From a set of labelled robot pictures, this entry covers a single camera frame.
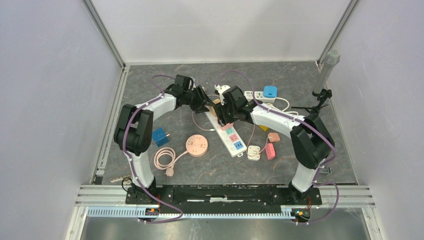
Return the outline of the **beige cube adapter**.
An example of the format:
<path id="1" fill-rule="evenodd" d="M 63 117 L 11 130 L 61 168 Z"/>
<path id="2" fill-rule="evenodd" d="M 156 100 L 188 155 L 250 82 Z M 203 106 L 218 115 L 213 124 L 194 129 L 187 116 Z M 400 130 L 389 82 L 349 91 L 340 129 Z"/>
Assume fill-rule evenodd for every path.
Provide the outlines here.
<path id="1" fill-rule="evenodd" d="M 214 99 L 212 102 L 213 102 L 213 105 L 210 107 L 210 112 L 216 118 L 217 117 L 216 105 L 220 105 L 221 101 L 220 99 L 217 98 L 217 99 Z"/>

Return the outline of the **pink cube adapter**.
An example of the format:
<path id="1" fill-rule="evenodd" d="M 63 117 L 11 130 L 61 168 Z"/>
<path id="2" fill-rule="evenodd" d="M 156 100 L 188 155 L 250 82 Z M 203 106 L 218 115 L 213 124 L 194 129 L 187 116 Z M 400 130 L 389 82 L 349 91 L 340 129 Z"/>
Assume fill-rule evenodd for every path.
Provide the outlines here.
<path id="1" fill-rule="evenodd" d="M 226 124 L 226 125 L 224 125 L 224 126 L 221 126 L 220 127 L 220 129 L 222 130 L 222 131 L 226 131 L 227 129 L 229 129 L 229 128 L 231 128 L 231 127 L 233 127 L 233 123 L 228 123 L 228 124 Z"/>

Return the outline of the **yellow cube adapter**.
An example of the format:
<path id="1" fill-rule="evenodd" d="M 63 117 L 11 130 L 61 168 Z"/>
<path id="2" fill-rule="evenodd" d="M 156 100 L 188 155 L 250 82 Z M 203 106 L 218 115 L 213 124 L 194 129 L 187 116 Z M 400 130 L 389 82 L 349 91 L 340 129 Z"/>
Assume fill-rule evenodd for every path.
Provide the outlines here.
<path id="1" fill-rule="evenodd" d="M 259 127 L 264 131 L 264 132 L 266 132 L 269 128 L 267 127 L 267 126 L 264 126 L 264 125 L 259 125 Z"/>

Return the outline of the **pink round socket base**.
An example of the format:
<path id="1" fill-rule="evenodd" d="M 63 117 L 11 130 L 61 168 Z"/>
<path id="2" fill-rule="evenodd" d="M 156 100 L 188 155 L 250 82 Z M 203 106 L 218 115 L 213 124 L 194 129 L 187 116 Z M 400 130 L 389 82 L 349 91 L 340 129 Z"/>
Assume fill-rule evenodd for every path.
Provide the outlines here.
<path id="1" fill-rule="evenodd" d="M 185 147 L 189 155 L 197 158 L 206 154 L 209 144 L 203 135 L 195 134 L 186 140 Z"/>

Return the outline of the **white usb charger plug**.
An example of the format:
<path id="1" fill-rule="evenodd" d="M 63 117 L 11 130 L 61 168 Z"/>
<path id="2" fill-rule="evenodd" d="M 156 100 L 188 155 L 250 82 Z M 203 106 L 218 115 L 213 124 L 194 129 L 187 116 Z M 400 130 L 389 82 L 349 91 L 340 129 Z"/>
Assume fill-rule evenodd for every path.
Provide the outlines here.
<path id="1" fill-rule="evenodd" d="M 251 161 L 259 161 L 261 158 L 261 148 L 257 145 L 249 145 L 247 147 L 247 159 Z"/>

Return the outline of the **small salmon charger plug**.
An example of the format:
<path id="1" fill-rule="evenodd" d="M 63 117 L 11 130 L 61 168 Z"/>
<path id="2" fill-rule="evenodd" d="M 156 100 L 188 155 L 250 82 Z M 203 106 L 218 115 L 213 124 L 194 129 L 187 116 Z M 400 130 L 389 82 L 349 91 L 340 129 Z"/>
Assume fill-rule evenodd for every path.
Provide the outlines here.
<path id="1" fill-rule="evenodd" d="M 267 138 L 268 138 L 268 140 L 271 143 L 277 143 L 277 142 L 279 142 L 281 140 L 279 134 L 276 133 L 276 132 L 270 132 L 270 133 L 268 133 Z"/>

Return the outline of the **blue cube socket adapter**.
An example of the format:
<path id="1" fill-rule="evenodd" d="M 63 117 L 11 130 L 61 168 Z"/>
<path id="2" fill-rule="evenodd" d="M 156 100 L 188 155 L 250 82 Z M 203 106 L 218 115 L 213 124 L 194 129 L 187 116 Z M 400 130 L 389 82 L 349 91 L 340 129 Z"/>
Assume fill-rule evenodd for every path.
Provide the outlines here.
<path id="1" fill-rule="evenodd" d="M 157 147 L 162 147 L 170 141 L 167 133 L 162 127 L 152 132 L 152 140 L 154 141 Z"/>

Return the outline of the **pink plug adapter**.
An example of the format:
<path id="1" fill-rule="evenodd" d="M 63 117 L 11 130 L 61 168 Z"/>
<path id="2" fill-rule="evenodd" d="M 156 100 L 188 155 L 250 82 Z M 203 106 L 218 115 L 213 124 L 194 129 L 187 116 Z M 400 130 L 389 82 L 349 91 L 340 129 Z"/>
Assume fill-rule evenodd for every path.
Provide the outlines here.
<path id="1" fill-rule="evenodd" d="M 276 156 L 276 152 L 275 152 L 275 148 L 274 145 L 272 143 L 267 143 L 264 151 L 266 153 L 266 157 L 268 160 L 273 160 Z"/>

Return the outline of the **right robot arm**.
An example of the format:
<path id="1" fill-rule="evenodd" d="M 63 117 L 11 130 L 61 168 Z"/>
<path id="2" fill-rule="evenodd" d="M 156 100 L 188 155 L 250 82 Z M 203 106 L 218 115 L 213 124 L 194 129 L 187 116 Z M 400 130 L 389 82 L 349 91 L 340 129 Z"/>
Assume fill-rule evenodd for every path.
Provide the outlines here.
<path id="1" fill-rule="evenodd" d="M 306 201 L 319 167 L 331 153 L 336 153 L 334 140 L 321 118 L 314 113 L 308 116 L 284 113 L 256 99 L 247 100 L 237 86 L 215 85 L 214 88 L 220 97 L 213 107 L 220 125 L 247 122 L 268 127 L 291 139 L 298 166 L 288 196 L 295 204 Z"/>

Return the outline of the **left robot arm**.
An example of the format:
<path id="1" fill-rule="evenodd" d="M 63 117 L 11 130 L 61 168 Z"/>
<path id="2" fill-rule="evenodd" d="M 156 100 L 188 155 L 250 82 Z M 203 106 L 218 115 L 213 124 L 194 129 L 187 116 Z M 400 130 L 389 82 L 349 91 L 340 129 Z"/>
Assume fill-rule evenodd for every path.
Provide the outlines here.
<path id="1" fill-rule="evenodd" d="M 178 74 L 172 80 L 171 85 L 161 88 L 159 95 L 151 100 L 138 105 L 125 104 L 113 134 L 114 142 L 127 158 L 137 196 L 145 204 L 157 198 L 157 190 L 151 186 L 155 184 L 155 177 L 148 157 L 154 121 L 182 106 L 189 106 L 195 113 L 204 113 L 214 105 L 202 86 L 195 85 L 193 78 Z"/>

